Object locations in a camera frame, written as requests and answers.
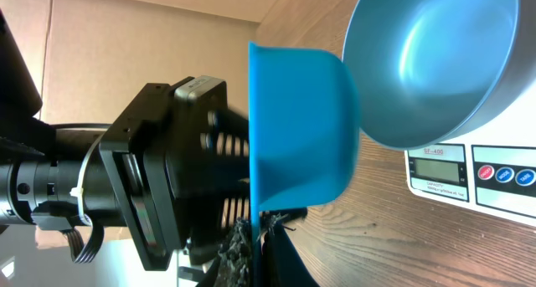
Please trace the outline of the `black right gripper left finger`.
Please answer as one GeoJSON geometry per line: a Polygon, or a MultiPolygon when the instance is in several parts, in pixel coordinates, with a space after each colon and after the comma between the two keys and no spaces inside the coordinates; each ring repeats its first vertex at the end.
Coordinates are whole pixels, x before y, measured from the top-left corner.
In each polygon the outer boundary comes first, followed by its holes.
{"type": "Polygon", "coordinates": [[[219,245],[216,258],[201,280],[200,286],[251,286],[252,259],[250,221],[239,218],[219,245]]]}

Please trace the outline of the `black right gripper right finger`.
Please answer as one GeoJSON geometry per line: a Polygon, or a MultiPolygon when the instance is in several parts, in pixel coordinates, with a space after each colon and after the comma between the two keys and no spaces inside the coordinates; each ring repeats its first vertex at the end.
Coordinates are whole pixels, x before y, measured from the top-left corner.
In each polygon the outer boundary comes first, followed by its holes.
{"type": "Polygon", "coordinates": [[[306,209],[286,209],[263,213],[261,217],[262,285],[269,287],[318,287],[302,262],[287,232],[294,232],[288,223],[304,220],[306,209]]]}

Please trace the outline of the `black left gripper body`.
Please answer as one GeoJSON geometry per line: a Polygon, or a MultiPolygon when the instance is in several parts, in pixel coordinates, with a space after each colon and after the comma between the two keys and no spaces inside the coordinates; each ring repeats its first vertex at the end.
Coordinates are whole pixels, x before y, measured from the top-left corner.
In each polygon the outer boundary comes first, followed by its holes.
{"type": "Polygon", "coordinates": [[[212,126],[173,119],[175,85],[147,84],[100,139],[99,152],[143,268],[168,268],[187,244],[203,253],[250,196],[249,122],[227,106],[212,126]]]}

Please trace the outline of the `blue plastic measuring scoop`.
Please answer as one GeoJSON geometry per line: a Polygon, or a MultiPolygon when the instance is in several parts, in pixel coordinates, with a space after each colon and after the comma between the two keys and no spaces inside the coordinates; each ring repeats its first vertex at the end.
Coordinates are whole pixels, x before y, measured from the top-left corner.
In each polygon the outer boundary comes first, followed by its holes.
{"type": "Polygon", "coordinates": [[[358,92],[348,68],[321,49],[250,43],[249,159],[253,282],[260,272],[260,213],[330,203],[358,160],[358,92]]]}

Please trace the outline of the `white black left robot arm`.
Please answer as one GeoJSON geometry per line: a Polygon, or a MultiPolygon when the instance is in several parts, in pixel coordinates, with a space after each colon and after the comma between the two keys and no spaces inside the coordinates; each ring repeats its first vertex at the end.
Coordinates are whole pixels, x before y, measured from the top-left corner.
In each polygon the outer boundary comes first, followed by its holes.
{"type": "Polygon", "coordinates": [[[129,230],[144,269],[226,233],[226,199],[249,194],[249,122],[208,76],[148,84],[110,124],[50,125],[7,23],[1,25],[1,223],[57,231],[94,260],[108,227],[129,230]]]}

